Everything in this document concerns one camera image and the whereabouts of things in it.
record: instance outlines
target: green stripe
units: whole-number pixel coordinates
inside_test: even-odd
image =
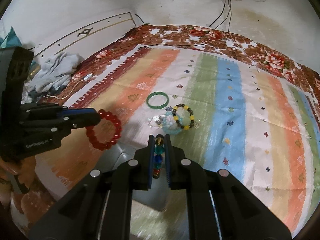
[[[310,144],[310,148],[311,148],[311,152],[312,152],[312,161],[313,161],[313,168],[316,168],[318,171],[320,171],[320,159],[319,159],[319,152],[318,152],[318,145],[317,145],[317,141],[316,141],[316,134],[314,132],[313,129],[313,123],[308,115],[308,112],[303,104],[303,101],[301,99],[301,96],[299,95],[298,91],[296,88],[291,87],[291,92],[292,95],[294,96],[294,99],[297,102],[297,105],[299,107],[300,110],[300,114],[302,117],[302,122],[305,124],[307,124],[306,130],[309,136],[312,137],[312,139],[308,138],[309,144]],[[319,203],[319,199],[320,199],[320,188],[319,188],[319,184],[320,184],[320,176],[314,176],[313,178],[313,184],[314,184],[314,188],[316,188],[315,192],[313,192],[312,194],[312,198],[311,198],[311,204],[310,204],[310,208],[308,211],[308,215],[306,217],[305,223],[309,220],[309,218],[311,217],[311,215],[313,214],[314,210],[316,209],[318,203]]]
[[[204,164],[204,153],[215,111],[217,72],[217,57],[200,54],[196,62],[196,70],[188,82],[185,99],[182,102],[182,104],[190,106],[195,121],[201,120],[200,126],[198,129],[192,128],[172,137],[172,145],[183,149],[187,158],[198,162],[201,166]],[[188,119],[186,116],[184,123],[188,123]]]

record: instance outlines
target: white wall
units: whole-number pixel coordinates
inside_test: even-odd
[[[13,0],[0,22],[0,36],[12,25],[30,48],[76,21],[124,7],[133,8],[144,22],[154,25],[207,26],[220,14],[223,1]],[[222,30],[228,28],[226,23],[221,25]],[[233,0],[230,30],[320,72],[320,20],[308,0]]]

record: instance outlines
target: yellow and black beaded bracelet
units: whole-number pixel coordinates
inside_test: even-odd
[[[185,110],[187,110],[190,113],[190,124],[189,125],[182,125],[179,121],[179,118],[177,116],[177,110],[179,107],[183,107]],[[193,111],[189,108],[189,106],[186,106],[185,104],[178,104],[176,105],[172,110],[173,119],[176,121],[178,127],[180,127],[183,130],[189,130],[195,125],[195,118],[193,116]]]

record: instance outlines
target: green bangle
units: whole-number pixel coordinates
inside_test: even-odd
[[[167,98],[167,101],[166,101],[163,105],[161,105],[161,106],[152,106],[152,105],[150,105],[150,104],[149,104],[150,98],[152,98],[153,96],[156,96],[156,95],[165,96],[165,97]],[[146,103],[147,103],[147,105],[148,105],[150,108],[152,108],[152,109],[161,109],[161,108],[164,108],[164,107],[166,107],[166,106],[168,105],[168,103],[169,103],[169,97],[168,97],[168,95],[167,95],[166,93],[164,93],[164,92],[160,92],[160,91],[158,91],[158,92],[153,92],[153,93],[151,93],[150,95],[148,95],[147,100],[146,100]]]

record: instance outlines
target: teal bead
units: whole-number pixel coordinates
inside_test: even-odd
[[[153,163],[153,168],[156,170],[161,169],[161,163]]]
[[[164,153],[164,147],[163,146],[156,146],[155,147],[155,154],[161,155]]]

